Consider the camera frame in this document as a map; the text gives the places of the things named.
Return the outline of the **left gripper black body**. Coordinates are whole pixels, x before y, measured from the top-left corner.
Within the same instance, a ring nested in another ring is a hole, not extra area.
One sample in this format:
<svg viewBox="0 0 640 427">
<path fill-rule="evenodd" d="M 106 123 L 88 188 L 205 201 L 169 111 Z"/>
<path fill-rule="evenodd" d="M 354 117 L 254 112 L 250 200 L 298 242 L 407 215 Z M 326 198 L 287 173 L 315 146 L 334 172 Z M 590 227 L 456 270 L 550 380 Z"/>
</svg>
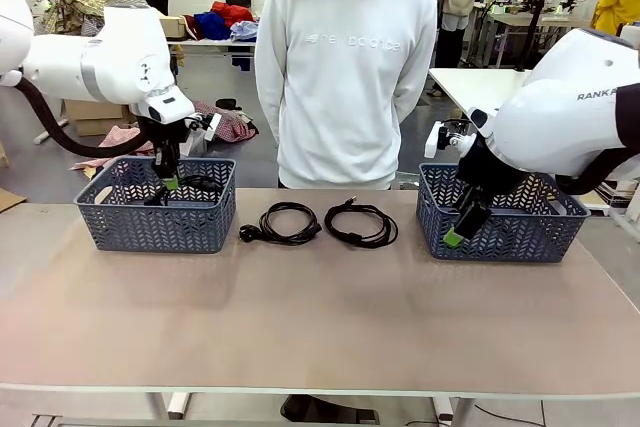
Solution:
<svg viewBox="0 0 640 427">
<path fill-rule="evenodd" d="M 142 118 L 141 133 L 155 150 L 160 149 L 164 154 L 172 154 L 179 158 L 180 146 L 187 142 L 191 129 L 190 120 L 178 120 L 169 124 Z"/>
</svg>

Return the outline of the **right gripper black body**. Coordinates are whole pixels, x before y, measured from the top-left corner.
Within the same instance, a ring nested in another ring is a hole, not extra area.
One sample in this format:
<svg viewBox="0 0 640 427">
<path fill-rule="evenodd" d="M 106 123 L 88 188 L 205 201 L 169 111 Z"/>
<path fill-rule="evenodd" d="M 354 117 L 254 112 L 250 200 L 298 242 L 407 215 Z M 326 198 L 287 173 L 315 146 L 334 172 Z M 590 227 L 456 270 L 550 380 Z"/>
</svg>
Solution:
<svg viewBox="0 0 640 427">
<path fill-rule="evenodd" d="M 521 171 L 496 157 L 484 138 L 476 138 L 460 158 L 456 177 L 488 196 L 507 195 L 521 183 Z"/>
</svg>

